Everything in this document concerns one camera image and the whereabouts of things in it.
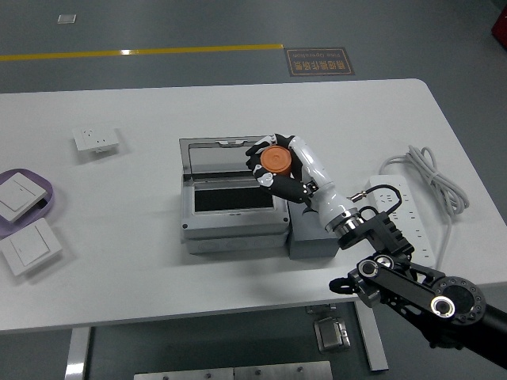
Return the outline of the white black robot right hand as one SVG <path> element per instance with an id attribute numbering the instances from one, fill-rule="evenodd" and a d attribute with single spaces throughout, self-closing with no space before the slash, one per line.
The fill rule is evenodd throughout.
<path id="1" fill-rule="evenodd" d="M 292 159 L 289 175 L 276 173 L 261 162 L 261 155 L 273 146 L 288 150 Z M 327 231 L 341 236 L 364 222 L 353 202 L 337 192 L 323 164 L 300 137 L 267 135 L 250 147 L 246 156 L 246 166 L 262 190 L 293 203 L 306 204 L 309 211 L 318 213 Z"/>

